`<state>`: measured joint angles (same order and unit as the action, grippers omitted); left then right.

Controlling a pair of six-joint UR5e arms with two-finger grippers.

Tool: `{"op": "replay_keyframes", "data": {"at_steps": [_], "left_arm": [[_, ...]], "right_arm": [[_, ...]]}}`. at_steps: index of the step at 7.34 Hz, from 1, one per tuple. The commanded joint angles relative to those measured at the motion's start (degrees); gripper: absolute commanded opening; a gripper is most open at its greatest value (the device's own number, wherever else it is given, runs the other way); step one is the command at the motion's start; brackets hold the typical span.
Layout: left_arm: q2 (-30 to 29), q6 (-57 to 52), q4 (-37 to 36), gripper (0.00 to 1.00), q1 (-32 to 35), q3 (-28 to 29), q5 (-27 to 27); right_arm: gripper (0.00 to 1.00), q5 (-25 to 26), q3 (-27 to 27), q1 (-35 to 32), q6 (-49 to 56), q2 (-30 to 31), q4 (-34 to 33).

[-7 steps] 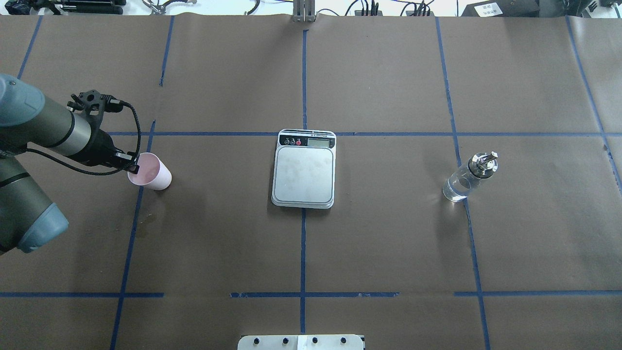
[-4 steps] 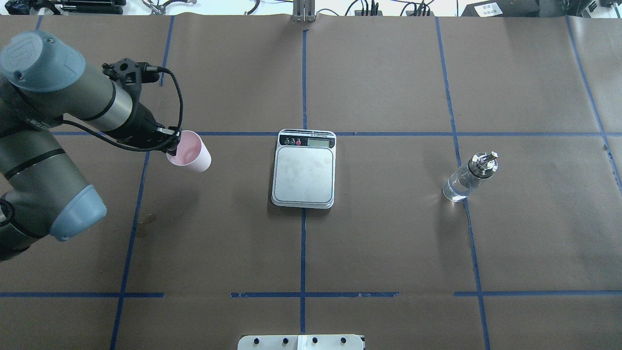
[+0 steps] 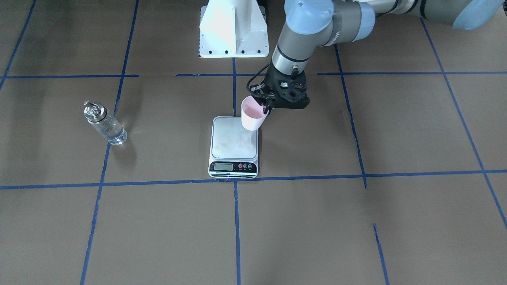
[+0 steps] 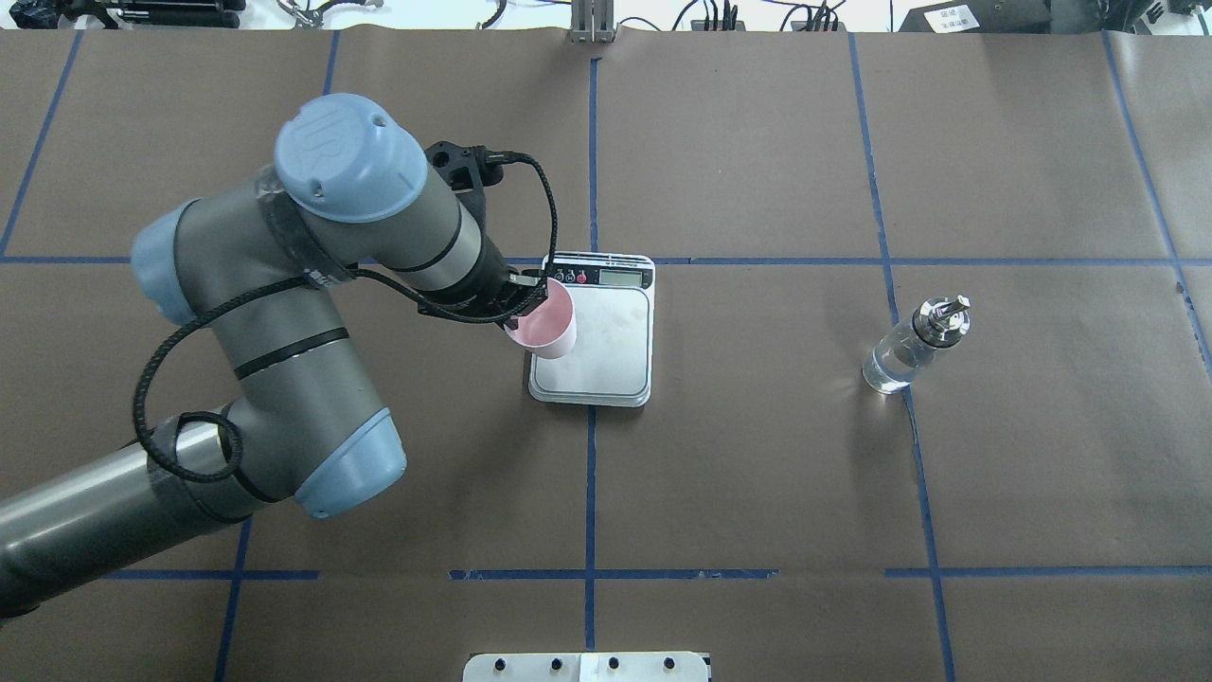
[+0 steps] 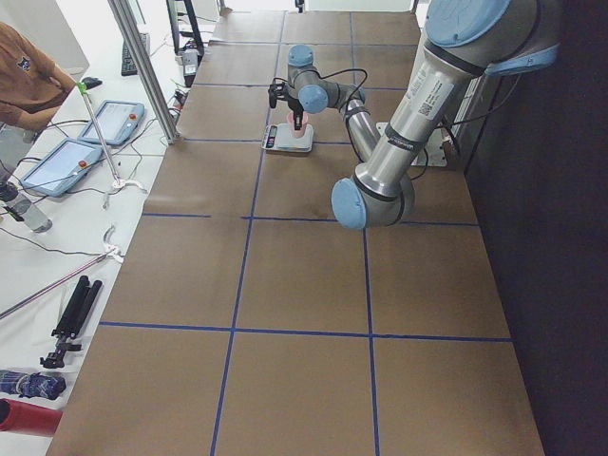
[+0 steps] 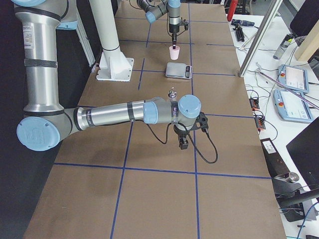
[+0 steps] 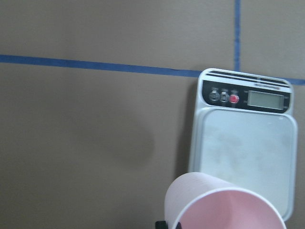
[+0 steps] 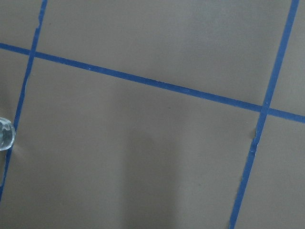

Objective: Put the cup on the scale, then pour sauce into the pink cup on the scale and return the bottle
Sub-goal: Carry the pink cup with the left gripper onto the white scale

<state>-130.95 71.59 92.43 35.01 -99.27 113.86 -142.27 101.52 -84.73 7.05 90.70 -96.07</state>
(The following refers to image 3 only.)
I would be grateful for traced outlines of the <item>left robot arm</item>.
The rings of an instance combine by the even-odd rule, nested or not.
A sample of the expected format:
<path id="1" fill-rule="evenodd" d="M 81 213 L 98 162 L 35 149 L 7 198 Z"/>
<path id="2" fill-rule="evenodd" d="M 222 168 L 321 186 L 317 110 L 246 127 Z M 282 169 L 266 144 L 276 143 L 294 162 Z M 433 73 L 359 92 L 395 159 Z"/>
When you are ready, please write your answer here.
<path id="1" fill-rule="evenodd" d="M 502 5 L 501 0 L 286 0 L 285 23 L 259 85 L 247 89 L 262 115 L 274 108 L 309 105 L 305 68 L 317 47 L 353 43 L 370 35 L 383 15 L 409 14 L 475 30 Z"/>

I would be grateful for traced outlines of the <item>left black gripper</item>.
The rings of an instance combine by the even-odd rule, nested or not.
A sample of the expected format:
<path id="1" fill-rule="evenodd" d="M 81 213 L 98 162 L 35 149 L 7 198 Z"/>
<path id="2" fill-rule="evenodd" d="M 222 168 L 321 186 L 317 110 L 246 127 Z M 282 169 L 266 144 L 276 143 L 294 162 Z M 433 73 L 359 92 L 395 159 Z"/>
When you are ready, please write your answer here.
<path id="1" fill-rule="evenodd" d="M 251 88 L 251 96 L 263 98 L 265 116 L 274 108 L 304 109 L 310 103 L 305 73 L 297 65 L 293 65 L 289 74 L 269 65 L 263 83 L 263 90 Z"/>

